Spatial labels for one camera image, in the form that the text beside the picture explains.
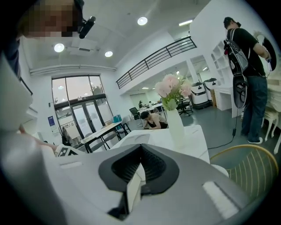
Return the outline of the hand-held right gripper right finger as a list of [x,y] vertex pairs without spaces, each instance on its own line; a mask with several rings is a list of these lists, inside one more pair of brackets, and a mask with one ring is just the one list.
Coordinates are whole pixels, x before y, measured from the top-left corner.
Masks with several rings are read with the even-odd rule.
[[142,197],[131,212],[140,212],[140,225],[242,225],[246,222],[249,198],[226,175],[199,158],[154,145],[152,148],[177,163],[179,176],[164,193]]

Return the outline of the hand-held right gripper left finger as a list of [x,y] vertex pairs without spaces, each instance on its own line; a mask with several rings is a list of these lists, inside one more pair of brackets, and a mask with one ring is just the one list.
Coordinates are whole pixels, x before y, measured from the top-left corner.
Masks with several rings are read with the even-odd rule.
[[44,165],[56,193],[60,215],[63,221],[54,219],[53,225],[139,225],[141,215],[134,211],[125,219],[117,215],[126,205],[126,189],[110,190],[109,184],[116,185],[120,177],[111,169],[111,164],[101,164],[115,156],[127,156],[140,147],[126,145],[106,152],[55,157],[48,149],[43,151]]

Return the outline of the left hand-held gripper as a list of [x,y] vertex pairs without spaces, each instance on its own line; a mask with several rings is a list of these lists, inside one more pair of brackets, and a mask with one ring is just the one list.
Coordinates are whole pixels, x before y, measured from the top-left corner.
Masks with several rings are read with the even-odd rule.
[[56,157],[62,157],[62,156],[71,156],[71,155],[84,155],[86,153],[78,149],[75,149],[71,146],[58,145],[54,154]]

